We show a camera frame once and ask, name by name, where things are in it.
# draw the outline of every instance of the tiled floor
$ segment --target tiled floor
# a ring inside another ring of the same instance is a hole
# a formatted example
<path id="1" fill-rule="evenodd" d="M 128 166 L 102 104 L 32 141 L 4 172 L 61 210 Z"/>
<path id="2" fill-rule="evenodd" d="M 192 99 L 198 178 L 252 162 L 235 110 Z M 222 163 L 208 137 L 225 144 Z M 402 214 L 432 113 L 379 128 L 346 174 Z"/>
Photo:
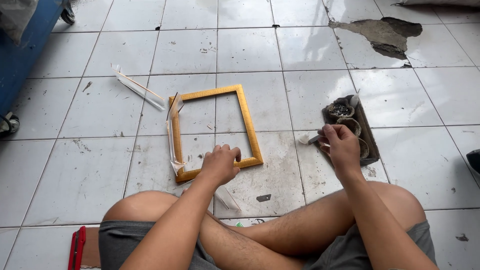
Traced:
<path id="1" fill-rule="evenodd" d="M 98 226 L 124 196 L 178 191 L 166 111 L 120 84 L 110 63 L 165 97 L 243 85 L 265 164 L 227 184 L 242 212 L 217 199 L 210 209 L 244 226 L 341 188 L 328 160 L 296 139 L 322 127 L 321 108 L 360 91 L 382 157 L 365 177 L 419 199 L 440 269 L 477 269 L 480 175 L 465 154 L 480 148 L 480 12 L 395 2 L 74 2 L 77 22 L 57 23 L 13 104 L 20 130 L 0 142 L 0 269 L 65 269 L 78 225 Z M 327 26 L 383 16 L 423 24 L 407 60 Z M 235 96 L 186 102 L 180 118 L 187 169 L 215 144 L 252 155 Z"/>

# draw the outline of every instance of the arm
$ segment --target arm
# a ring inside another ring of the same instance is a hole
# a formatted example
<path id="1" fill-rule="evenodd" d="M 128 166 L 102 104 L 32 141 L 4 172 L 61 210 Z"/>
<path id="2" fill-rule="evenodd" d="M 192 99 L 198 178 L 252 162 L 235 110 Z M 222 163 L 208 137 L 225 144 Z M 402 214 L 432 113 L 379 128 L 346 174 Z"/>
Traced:
<path id="1" fill-rule="evenodd" d="M 186 270 L 192 260 L 200 225 L 216 189 L 233 179 L 240 168 L 240 149 L 215 146 L 205 154 L 202 171 L 190 188 L 156 221 L 128 256 L 121 270 Z"/>
<path id="2" fill-rule="evenodd" d="M 344 125 L 325 125 L 319 141 L 330 147 L 335 173 L 347 193 L 367 254 L 375 270 L 437 270 L 413 242 L 360 170 L 358 139 Z"/>

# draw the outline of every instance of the picture frame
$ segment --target picture frame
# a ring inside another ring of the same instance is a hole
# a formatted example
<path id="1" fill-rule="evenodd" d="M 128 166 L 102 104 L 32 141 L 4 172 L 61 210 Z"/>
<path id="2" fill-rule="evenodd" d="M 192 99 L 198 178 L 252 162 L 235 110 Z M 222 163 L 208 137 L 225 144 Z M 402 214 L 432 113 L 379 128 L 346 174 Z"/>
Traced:
<path id="1" fill-rule="evenodd" d="M 264 162 L 262 159 L 262 155 L 260 153 L 260 148 L 258 146 L 257 136 L 253 128 L 252 118 L 250 117 L 250 112 L 248 110 L 247 100 L 245 99 L 245 93 L 243 92 L 243 88 L 241 85 L 220 87 L 220 88 L 215 88 L 215 89 L 210 89 L 205 91 L 183 94 L 180 97 L 183 101 L 187 101 L 187 100 L 193 100 L 196 98 L 205 98 L 205 97 L 211 97 L 211 96 L 216 96 L 216 95 L 226 94 L 226 93 L 237 94 L 237 98 L 240 104 L 240 110 L 243 116 L 243 121 L 245 122 L 245 128 L 247 130 L 247 136 L 248 136 L 248 140 L 250 142 L 250 147 L 252 149 L 252 154 L 253 154 L 253 157 L 251 158 L 242 159 L 240 162 L 234 161 L 233 166 L 239 167 L 239 168 L 247 168 L 247 167 L 263 164 Z M 169 97 L 170 106 L 172 105 L 174 98 L 175 97 Z M 173 112 L 172 119 L 173 121 L 172 121 L 171 128 L 172 128 L 175 156 L 177 157 L 178 162 L 183 163 L 183 155 L 181 150 L 181 139 L 180 139 L 180 122 L 179 122 L 178 111 Z M 184 168 L 182 167 L 178 170 L 175 181 L 178 183 L 178 182 L 191 180 L 200 173 L 200 170 L 201 169 L 196 169 L 196 170 L 185 172 Z"/>

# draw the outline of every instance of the leg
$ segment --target leg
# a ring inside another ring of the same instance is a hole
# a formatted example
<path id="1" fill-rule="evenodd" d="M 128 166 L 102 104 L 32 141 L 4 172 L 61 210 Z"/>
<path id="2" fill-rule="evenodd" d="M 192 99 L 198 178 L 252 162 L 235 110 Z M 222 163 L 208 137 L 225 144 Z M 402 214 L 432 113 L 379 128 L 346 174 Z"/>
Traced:
<path id="1" fill-rule="evenodd" d="M 140 192 L 112 206 L 104 221 L 157 221 L 177 199 L 159 191 Z M 219 224 L 209 215 L 205 215 L 199 237 L 205 251 L 223 270 L 300 270 L 303 267 L 303 261 L 274 252 Z"/>
<path id="2" fill-rule="evenodd" d="M 421 204 L 404 188 L 369 184 L 406 231 L 426 220 Z M 230 228 L 280 254 L 304 255 L 324 251 L 354 223 L 347 194 L 341 190 L 272 221 Z"/>

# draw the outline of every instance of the knee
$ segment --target knee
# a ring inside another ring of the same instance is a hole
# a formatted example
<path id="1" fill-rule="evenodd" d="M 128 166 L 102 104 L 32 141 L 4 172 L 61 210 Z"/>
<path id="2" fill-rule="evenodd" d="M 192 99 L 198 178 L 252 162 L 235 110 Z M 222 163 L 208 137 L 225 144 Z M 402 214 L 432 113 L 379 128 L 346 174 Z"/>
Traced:
<path id="1" fill-rule="evenodd" d="M 142 191 L 114 204 L 103 221 L 157 221 L 177 199 L 161 191 Z"/>
<path id="2" fill-rule="evenodd" d="M 427 219 L 420 202 L 408 190 L 381 182 L 369 182 L 369 185 L 405 230 Z"/>

